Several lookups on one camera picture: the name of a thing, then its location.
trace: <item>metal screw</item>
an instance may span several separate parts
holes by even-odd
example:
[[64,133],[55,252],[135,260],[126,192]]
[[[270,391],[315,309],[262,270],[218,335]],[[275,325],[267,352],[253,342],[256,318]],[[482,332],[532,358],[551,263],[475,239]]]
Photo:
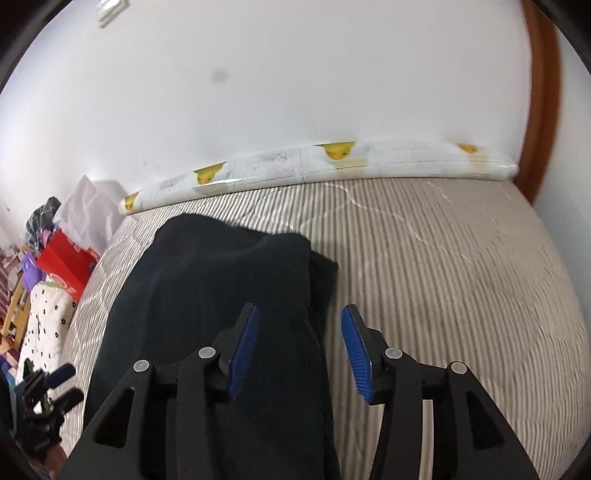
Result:
[[150,367],[150,362],[147,360],[138,360],[134,363],[134,370],[138,373],[145,372]]
[[457,373],[458,375],[463,375],[468,371],[468,367],[464,365],[462,362],[453,362],[452,371]]
[[397,360],[398,358],[402,358],[402,350],[391,346],[390,348],[386,348],[386,356]]
[[212,346],[204,346],[199,350],[199,356],[201,358],[211,358],[216,354],[216,349]]

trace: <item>mattress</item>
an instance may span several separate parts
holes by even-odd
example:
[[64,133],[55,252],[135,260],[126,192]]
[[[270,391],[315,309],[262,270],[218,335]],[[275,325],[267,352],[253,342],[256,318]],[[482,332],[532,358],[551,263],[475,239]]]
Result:
[[[98,263],[63,360],[86,390],[111,305],[156,230],[184,212],[266,232],[297,231],[339,263],[326,331],[343,479],[368,478],[382,410],[357,394],[340,309],[358,305],[391,346],[420,362],[469,365],[517,433],[542,480],[555,480],[591,430],[591,358],[579,305],[540,220],[508,182],[375,179],[232,193],[127,217]],[[421,477],[432,452],[424,403]],[[70,452],[83,409],[62,430]]]

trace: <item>white wall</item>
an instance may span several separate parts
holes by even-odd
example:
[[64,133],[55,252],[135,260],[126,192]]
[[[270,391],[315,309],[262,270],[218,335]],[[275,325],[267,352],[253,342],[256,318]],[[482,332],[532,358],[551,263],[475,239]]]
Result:
[[591,338],[591,75],[569,41],[559,37],[558,131],[534,207],[563,257]]
[[10,247],[12,242],[8,239],[6,232],[0,227],[0,252],[7,247]]
[[141,0],[104,30],[97,2],[73,0],[0,95],[0,225],[13,238],[84,173],[132,192],[328,141],[521,149],[518,0]]

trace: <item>purple fabric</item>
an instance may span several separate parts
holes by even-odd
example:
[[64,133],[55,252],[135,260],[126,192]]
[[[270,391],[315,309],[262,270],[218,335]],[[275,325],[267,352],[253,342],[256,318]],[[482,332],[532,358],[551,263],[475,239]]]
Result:
[[31,291],[40,281],[45,280],[45,274],[35,263],[33,254],[26,254],[22,259],[22,285]]

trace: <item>yellow duck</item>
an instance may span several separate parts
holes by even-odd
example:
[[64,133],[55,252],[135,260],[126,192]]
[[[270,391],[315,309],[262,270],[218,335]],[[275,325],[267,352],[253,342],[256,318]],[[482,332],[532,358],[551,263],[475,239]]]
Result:
[[470,145],[467,143],[457,143],[458,147],[460,147],[464,152],[472,155],[478,151],[478,147],[476,145]]
[[209,167],[193,170],[193,173],[197,176],[197,183],[200,185],[205,185],[206,183],[211,182],[216,173],[222,169],[224,163],[225,162],[217,163]]
[[127,210],[128,212],[131,211],[131,209],[134,207],[134,201],[135,198],[138,196],[139,192],[135,192],[132,193],[131,195],[127,195],[127,197],[125,197],[124,202],[125,202],[125,210]]
[[355,142],[325,143],[316,146],[323,147],[326,154],[333,160],[342,160],[351,153],[353,145]]

